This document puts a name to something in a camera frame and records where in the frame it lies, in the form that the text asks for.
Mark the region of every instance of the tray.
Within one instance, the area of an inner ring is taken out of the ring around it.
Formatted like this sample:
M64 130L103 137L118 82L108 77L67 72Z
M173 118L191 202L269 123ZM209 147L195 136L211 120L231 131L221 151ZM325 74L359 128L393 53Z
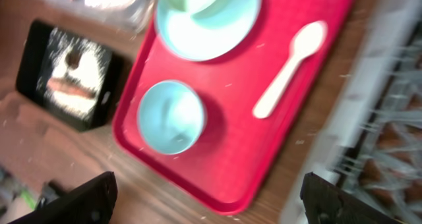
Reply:
M243 211L281 147L351 1L262 0L250 34L230 52L202 63L169 52L151 24L115 114L116 141L211 210L224 215ZM290 40L316 20L328 25L322 49L302 63L273 114L254 118L253 106L286 61ZM151 150L136 125L144 93L168 79L190 85L208 112L198 142L179 155Z

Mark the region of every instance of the wooden table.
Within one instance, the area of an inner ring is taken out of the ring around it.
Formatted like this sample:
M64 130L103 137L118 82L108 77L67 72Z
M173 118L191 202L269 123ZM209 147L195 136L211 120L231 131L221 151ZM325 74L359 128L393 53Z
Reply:
M0 0L0 164L37 192L51 179L74 188L104 171L114 171L119 197L111 223L276 223L315 133L322 128L347 80L343 75L353 64L375 3L356 0L254 202L242 214L225 217L125 154L113 140L111 121L79 133L14 89L26 35L35 18L109 45L130 59L136 57L142 33L133 37L55 10L39 0Z

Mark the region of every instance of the blue plate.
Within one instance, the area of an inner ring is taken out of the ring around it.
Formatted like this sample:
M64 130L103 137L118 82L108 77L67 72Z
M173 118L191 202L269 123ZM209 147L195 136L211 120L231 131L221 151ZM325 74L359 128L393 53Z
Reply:
M217 0L191 15L158 0L156 29L174 54L192 61L216 58L233 49L254 25L262 0Z
M142 98L138 129L154 150L173 155L189 149L205 126L206 113L198 95L174 80L159 82Z

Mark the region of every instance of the spoon handle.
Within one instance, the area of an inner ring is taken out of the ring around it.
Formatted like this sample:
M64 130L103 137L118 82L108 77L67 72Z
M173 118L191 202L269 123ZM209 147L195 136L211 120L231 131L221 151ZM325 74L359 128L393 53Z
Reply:
M301 61L302 59L295 57L294 55L287 60L253 108L253 115L256 118L264 119L270 116Z

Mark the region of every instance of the clear plastic container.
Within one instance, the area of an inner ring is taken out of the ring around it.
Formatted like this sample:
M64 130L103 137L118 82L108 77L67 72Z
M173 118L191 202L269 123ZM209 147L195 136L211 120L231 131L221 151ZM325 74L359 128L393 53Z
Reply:
M139 32L147 24L154 9L156 0L132 0L122 7L89 7L86 0L45 0L48 3L65 9L73 14L93 18L106 24L112 24L124 30ZM91 0L98 2L116 2L115 0Z

